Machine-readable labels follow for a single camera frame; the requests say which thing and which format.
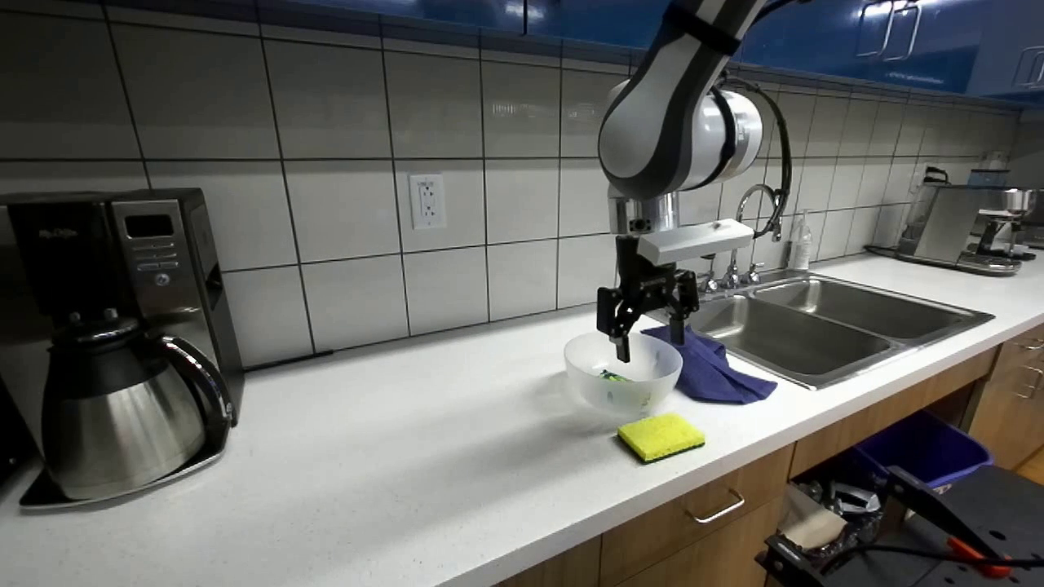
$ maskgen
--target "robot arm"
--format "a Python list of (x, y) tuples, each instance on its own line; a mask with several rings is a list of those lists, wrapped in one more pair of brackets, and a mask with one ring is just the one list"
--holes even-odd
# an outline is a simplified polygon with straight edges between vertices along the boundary
[(697, 290), (695, 275), (675, 270), (675, 261), (756, 239), (730, 219), (679, 228), (675, 191), (730, 176), (760, 150), (752, 100), (715, 80), (763, 4), (671, 0), (639, 72), (606, 109), (596, 154), (611, 178), (621, 287), (596, 290), (596, 330), (622, 362), (625, 333), (648, 310), (668, 305), (681, 344)]

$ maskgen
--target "coffee pot handle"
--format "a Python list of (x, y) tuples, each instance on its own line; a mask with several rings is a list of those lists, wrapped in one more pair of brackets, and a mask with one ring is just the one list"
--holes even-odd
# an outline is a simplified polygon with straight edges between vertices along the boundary
[(198, 350), (177, 337), (160, 337), (160, 350), (177, 374), (185, 378), (202, 415), (206, 441), (221, 450), (230, 428), (230, 404), (221, 372)]

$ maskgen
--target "white bowl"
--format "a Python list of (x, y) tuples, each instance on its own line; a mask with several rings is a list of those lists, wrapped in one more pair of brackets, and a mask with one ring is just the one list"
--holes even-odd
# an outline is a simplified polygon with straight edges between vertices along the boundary
[(681, 374), (681, 357), (652, 337), (628, 337), (628, 362), (603, 333), (584, 333), (564, 345), (567, 391), (611, 422), (652, 415)]

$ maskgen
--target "yellow sponge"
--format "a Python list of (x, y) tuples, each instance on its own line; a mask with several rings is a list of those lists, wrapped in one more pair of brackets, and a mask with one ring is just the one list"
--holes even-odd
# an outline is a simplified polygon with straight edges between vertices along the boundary
[(679, 415), (654, 415), (617, 429), (622, 448), (628, 448), (643, 464), (703, 448), (703, 433)]

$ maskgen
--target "stainless steel carafe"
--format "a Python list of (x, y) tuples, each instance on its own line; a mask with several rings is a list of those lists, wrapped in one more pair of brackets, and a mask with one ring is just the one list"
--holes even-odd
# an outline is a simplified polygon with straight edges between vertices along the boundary
[(214, 366), (135, 319), (52, 340), (43, 461), (68, 500), (155, 482), (206, 442), (225, 448), (230, 409)]

